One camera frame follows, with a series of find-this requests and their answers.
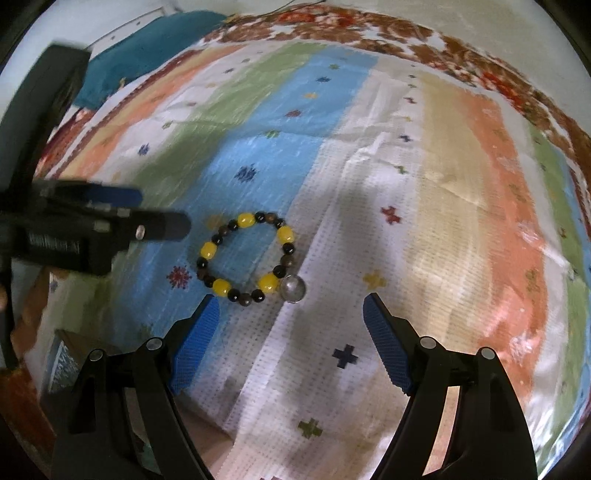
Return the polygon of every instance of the cross pattern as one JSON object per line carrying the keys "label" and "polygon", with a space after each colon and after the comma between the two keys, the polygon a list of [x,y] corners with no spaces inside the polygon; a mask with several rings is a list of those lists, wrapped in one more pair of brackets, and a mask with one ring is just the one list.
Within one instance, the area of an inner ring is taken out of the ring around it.
{"label": "cross pattern", "polygon": [[382,277],[380,270],[374,270],[371,275],[369,273],[365,274],[363,281],[367,283],[369,290],[375,290],[379,287],[384,288],[388,285],[387,280]]}
{"label": "cross pattern", "polygon": [[347,364],[355,365],[359,357],[353,355],[354,349],[355,347],[353,345],[345,345],[345,350],[338,350],[335,348],[333,357],[339,359],[339,363],[337,363],[336,366],[345,369]]}
{"label": "cross pattern", "polygon": [[301,421],[297,427],[302,431],[301,435],[307,439],[322,435],[322,429],[318,428],[318,420],[310,419],[309,422]]}
{"label": "cross pattern", "polygon": [[382,207],[381,212],[386,216],[386,222],[388,222],[388,225],[400,223],[402,220],[398,215],[396,215],[396,208],[394,208],[392,205],[388,205],[388,208]]}

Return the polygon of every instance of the screw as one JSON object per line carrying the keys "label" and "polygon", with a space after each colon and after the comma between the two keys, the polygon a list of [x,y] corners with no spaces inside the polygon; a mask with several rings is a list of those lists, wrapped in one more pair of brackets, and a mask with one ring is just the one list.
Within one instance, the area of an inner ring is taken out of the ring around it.
{"label": "screw", "polygon": [[421,346],[431,350],[437,346],[437,342],[431,337],[423,337],[421,338]]}
{"label": "screw", "polygon": [[494,350],[491,350],[488,347],[484,347],[482,350],[480,350],[480,354],[487,360],[492,360],[495,357]]}
{"label": "screw", "polygon": [[97,348],[96,350],[91,351],[88,358],[90,358],[91,362],[97,362],[98,360],[103,358],[103,350]]}
{"label": "screw", "polygon": [[158,337],[151,338],[146,342],[148,350],[158,350],[162,346],[162,340]]}
{"label": "screw", "polygon": [[145,234],[146,234],[146,227],[144,227],[143,225],[138,225],[137,229],[135,230],[135,238],[137,240],[141,240]]}

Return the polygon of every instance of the cable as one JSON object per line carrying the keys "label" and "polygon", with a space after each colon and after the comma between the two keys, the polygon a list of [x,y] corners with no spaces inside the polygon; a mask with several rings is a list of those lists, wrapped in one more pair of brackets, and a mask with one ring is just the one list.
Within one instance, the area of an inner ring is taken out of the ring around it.
{"label": "cable", "polygon": [[[252,16],[252,17],[268,17],[269,15],[272,15],[272,14],[274,14],[275,12],[278,12],[279,10],[282,10],[283,8],[287,7],[288,5],[291,5],[291,4],[292,4],[293,2],[295,2],[295,1],[296,1],[296,0],[291,0],[290,2],[287,2],[285,5],[282,5],[281,7],[279,7],[279,8],[276,8],[276,9],[274,9],[274,10],[272,10],[272,11],[270,11],[269,13],[266,13],[266,14],[262,14],[262,15],[246,15],[246,17],[251,17],[251,16]],[[317,2],[314,2],[314,3],[312,3],[312,4],[305,4],[305,5],[300,5],[299,7],[294,7],[294,8],[291,8],[291,9],[289,9],[289,10],[285,10],[285,11],[284,11],[284,12],[282,12],[282,13],[285,13],[285,14],[286,14],[287,12],[295,12],[296,10],[299,10],[300,8],[305,8],[305,7],[312,7],[313,5],[322,4],[322,3],[324,3],[324,2],[326,2],[326,0],[319,0],[319,1],[317,1]],[[227,26],[227,27],[231,27],[231,26],[233,25],[233,23],[235,22],[235,19],[234,19],[234,17],[242,17],[242,18],[244,18],[243,16],[241,16],[241,15],[239,15],[239,14],[231,15],[231,16],[230,16],[230,17],[228,17],[228,18],[225,20],[225,22],[224,22],[224,23],[226,24],[226,26]]]}
{"label": "cable", "polygon": [[[261,16],[262,16],[262,17],[266,17],[267,15],[274,14],[275,12],[278,12],[278,11],[279,11],[279,10],[281,10],[282,8],[285,8],[285,7],[287,7],[288,5],[291,5],[291,4],[292,4],[293,2],[295,2],[295,1],[296,1],[296,0],[291,0],[291,2],[288,2],[288,3],[286,3],[285,5],[283,5],[283,7],[276,8],[276,9],[274,9],[272,12],[269,12],[269,13],[267,13],[267,14],[264,14],[264,15],[261,15]],[[285,11],[284,11],[284,12],[282,12],[282,13],[285,13],[285,14],[286,14],[287,12],[295,12],[296,10],[299,10],[300,8],[305,8],[305,7],[312,7],[313,5],[322,4],[322,3],[324,3],[324,2],[326,2],[326,0],[319,0],[319,1],[317,1],[317,2],[314,2],[313,4],[305,4],[305,5],[300,5],[299,7],[294,7],[294,8],[292,8],[292,9],[290,9],[290,10],[285,10]]]}

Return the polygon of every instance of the flower pattern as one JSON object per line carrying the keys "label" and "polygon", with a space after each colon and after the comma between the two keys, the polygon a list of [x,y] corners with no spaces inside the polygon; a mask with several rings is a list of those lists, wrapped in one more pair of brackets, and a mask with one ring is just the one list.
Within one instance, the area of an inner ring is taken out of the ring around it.
{"label": "flower pattern", "polygon": [[179,267],[176,265],[173,267],[172,272],[166,275],[166,278],[168,279],[171,288],[182,288],[185,290],[189,284],[189,280],[193,277],[189,274],[186,267]]}

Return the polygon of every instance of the beaded bracelet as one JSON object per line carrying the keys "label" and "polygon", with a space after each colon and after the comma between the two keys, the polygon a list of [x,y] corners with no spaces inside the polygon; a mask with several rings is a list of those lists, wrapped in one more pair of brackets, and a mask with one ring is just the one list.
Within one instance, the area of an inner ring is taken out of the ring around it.
{"label": "beaded bracelet", "polygon": [[[232,288],[230,282],[222,278],[216,278],[210,274],[207,266],[217,252],[218,245],[223,243],[224,237],[230,232],[239,228],[248,228],[255,223],[270,223],[277,228],[277,238],[281,242],[284,255],[281,257],[280,265],[273,268],[273,271],[263,275],[257,282],[258,288],[252,293],[241,293],[238,289]],[[293,265],[293,253],[296,248],[293,244],[294,232],[285,224],[283,218],[276,213],[257,212],[241,213],[235,220],[230,220],[227,225],[222,225],[217,233],[212,236],[211,241],[205,242],[201,248],[201,257],[197,259],[197,278],[202,280],[207,288],[212,288],[214,293],[220,297],[227,297],[231,302],[239,302],[243,307],[248,307],[251,301],[260,303],[265,300],[265,294],[274,292],[279,286],[279,279],[285,277],[287,269]]]}

